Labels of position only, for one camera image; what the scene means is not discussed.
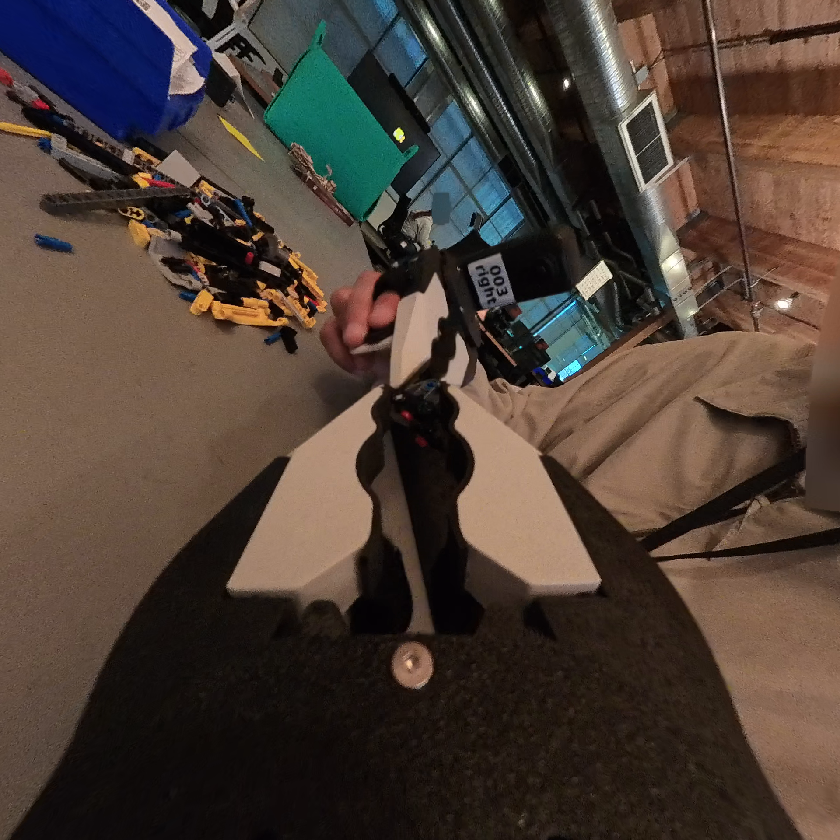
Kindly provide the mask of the beige jacket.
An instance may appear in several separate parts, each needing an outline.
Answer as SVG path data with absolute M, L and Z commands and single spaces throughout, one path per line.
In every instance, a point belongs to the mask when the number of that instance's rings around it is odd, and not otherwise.
M 838 838 L 838 513 L 807 506 L 804 456 L 633 535 L 672 557 L 665 571 L 796 827 Z

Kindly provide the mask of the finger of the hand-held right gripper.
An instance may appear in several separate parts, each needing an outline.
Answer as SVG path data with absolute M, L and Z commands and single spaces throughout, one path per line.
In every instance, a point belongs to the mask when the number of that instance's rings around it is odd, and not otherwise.
M 464 388 L 475 380 L 480 367 L 479 351 L 483 336 L 484 330 L 480 321 L 465 333 L 455 333 L 455 349 L 445 372 L 447 385 Z
M 440 279 L 402 298 L 397 306 L 390 353 L 389 386 L 403 386 L 432 358 L 439 323 L 448 317 Z

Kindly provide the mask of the grey desk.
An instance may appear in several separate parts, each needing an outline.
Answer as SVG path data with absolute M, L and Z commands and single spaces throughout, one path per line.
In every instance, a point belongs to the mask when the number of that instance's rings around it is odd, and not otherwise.
M 303 330 L 195 317 L 117 215 L 2 134 L 1 832 L 56 767 L 145 593 L 276 457 L 364 393 Z M 38 248 L 34 234 L 73 254 Z

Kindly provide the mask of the white vent grille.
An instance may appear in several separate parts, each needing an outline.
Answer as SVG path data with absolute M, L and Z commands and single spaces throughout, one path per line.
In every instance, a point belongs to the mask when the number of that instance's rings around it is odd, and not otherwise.
M 675 169 L 665 120 L 655 90 L 619 123 L 618 132 L 639 192 L 659 185 Z

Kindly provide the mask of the yellow paper scrap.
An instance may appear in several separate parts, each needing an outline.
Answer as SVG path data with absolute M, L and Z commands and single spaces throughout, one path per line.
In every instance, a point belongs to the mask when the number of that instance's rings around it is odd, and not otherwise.
M 222 115 L 218 114 L 217 118 L 224 130 L 240 144 L 247 152 L 255 156 L 256 159 L 263 161 L 264 158 L 257 151 L 257 148 L 249 141 L 249 139 L 241 133 L 232 123 L 227 121 Z

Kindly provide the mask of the green storage bin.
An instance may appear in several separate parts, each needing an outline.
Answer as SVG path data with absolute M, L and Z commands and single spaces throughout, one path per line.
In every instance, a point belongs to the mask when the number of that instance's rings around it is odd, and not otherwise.
M 289 151 L 302 147 L 316 173 L 330 171 L 336 201 L 361 223 L 418 146 L 396 143 L 380 125 L 324 51 L 326 34 L 322 20 L 263 122 Z

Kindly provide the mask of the white printed sheets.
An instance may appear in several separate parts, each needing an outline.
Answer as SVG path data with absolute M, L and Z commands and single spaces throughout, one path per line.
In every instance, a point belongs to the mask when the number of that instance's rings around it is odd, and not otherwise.
M 179 25 L 184 23 L 183 18 L 178 13 L 171 15 L 170 8 L 163 2 L 133 1 L 133 4 L 169 39 L 173 47 L 169 95 L 189 96 L 199 92 L 205 77 L 196 66 L 197 45 Z

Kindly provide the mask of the person's right forearm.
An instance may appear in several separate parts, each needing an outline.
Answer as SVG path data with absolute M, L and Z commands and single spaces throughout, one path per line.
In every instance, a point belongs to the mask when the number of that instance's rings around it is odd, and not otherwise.
M 477 372 L 465 391 L 642 535 L 804 445 L 815 351 L 719 332 L 617 351 L 555 388 Z

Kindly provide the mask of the light grey panel brick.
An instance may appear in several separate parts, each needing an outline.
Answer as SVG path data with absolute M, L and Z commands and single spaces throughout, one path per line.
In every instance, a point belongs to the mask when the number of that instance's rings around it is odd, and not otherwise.
M 202 180 L 201 173 L 178 150 L 168 154 L 155 168 L 167 181 L 184 187 L 194 187 Z

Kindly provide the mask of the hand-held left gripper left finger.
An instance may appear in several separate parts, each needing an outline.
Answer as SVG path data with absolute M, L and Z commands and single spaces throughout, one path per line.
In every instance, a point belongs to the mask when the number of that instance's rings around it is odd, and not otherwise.
M 382 535 L 385 467 L 378 385 L 288 457 L 227 582 L 231 596 L 361 596 L 362 559 Z

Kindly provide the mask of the dark grey long beam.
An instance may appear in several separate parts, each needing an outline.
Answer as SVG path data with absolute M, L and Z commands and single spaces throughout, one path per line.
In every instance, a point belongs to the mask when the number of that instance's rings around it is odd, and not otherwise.
M 172 187 L 147 187 L 131 190 L 105 190 L 44 194 L 39 207 L 51 215 L 72 215 L 98 211 L 118 211 L 130 207 L 164 212 L 179 209 L 193 200 L 190 190 Z

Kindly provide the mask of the pile of loose bricks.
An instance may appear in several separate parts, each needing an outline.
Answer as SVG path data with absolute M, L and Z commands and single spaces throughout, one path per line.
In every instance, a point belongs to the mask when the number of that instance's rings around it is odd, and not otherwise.
M 143 139 L 127 145 L 107 141 L 7 70 L 1 79 L 2 93 L 20 107 L 22 120 L 2 122 L 2 134 L 37 140 L 84 186 L 79 193 L 165 186 L 193 194 L 189 204 L 169 212 L 130 207 L 71 216 L 120 216 L 133 242 L 179 288 L 193 315 L 208 313 L 218 322 L 265 330 L 266 345 L 298 351 L 298 330 L 314 329 L 316 316 L 327 310 L 326 297 L 318 276 L 277 236 L 252 197 L 204 175 L 194 187 L 169 182 L 155 168 L 168 155 L 156 145 Z

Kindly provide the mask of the black device box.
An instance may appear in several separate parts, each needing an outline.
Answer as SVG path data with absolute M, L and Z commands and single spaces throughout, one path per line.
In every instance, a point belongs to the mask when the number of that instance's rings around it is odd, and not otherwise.
M 206 77 L 205 91 L 211 102 L 219 108 L 226 107 L 240 87 L 240 76 L 233 61 L 216 51 Z

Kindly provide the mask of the brown model on board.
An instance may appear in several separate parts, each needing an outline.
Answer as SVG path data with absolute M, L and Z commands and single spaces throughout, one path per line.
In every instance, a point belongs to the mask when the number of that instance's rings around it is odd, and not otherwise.
M 301 183 L 343 224 L 349 227 L 356 225 L 354 217 L 339 202 L 335 195 L 337 186 L 332 179 L 331 166 L 327 165 L 326 175 L 319 174 L 316 171 L 312 157 L 299 143 L 291 143 L 288 156 L 290 169 Z

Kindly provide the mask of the black monitor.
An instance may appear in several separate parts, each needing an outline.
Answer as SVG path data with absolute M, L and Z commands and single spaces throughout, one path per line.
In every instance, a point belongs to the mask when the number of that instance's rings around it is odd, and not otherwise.
M 415 154 L 391 183 L 399 196 L 408 194 L 440 157 L 427 121 L 396 76 L 385 72 L 371 49 L 353 68 L 348 82 L 401 153 L 416 146 Z

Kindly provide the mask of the silver ventilation duct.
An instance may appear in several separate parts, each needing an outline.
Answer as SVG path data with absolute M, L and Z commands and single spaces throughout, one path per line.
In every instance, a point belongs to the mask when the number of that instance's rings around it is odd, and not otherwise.
M 667 203 L 659 186 L 639 189 L 620 136 L 620 125 L 641 108 L 643 98 L 613 7 L 602 1 L 548 1 L 545 6 L 654 288 L 667 297 L 680 337 L 694 338 L 697 300 Z

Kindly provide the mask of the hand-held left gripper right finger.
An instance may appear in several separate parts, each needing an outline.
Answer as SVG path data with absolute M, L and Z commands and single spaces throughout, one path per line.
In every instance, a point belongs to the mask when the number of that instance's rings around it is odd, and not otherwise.
M 463 390 L 449 394 L 454 428 L 472 456 L 457 498 L 474 597 L 595 593 L 602 582 L 536 448 Z

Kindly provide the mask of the black brick assembly red pins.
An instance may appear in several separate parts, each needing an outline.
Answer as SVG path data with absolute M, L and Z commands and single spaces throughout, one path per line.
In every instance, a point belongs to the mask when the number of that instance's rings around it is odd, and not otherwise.
M 445 383 L 436 379 L 407 385 L 392 398 L 393 423 L 409 444 L 420 449 L 442 453 L 448 449 L 454 410 Z

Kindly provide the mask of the blue storage bin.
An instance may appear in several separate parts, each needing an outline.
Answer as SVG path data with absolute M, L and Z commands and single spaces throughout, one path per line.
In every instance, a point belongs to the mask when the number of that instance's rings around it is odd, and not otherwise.
M 184 20 L 205 77 L 212 50 Z M 2 53 L 117 140 L 181 128 L 205 84 L 170 96 L 172 43 L 133 1 L 2 1 Z

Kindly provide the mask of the person's right hand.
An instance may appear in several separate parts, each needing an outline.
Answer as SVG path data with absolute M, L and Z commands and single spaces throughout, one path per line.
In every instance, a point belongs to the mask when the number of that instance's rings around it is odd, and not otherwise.
M 384 292 L 374 298 L 380 272 L 362 272 L 350 287 L 337 289 L 331 296 L 331 319 L 320 330 L 320 340 L 332 362 L 342 370 L 369 382 L 389 378 L 390 351 L 352 353 L 365 343 L 372 330 L 391 327 L 400 303 L 398 295 Z

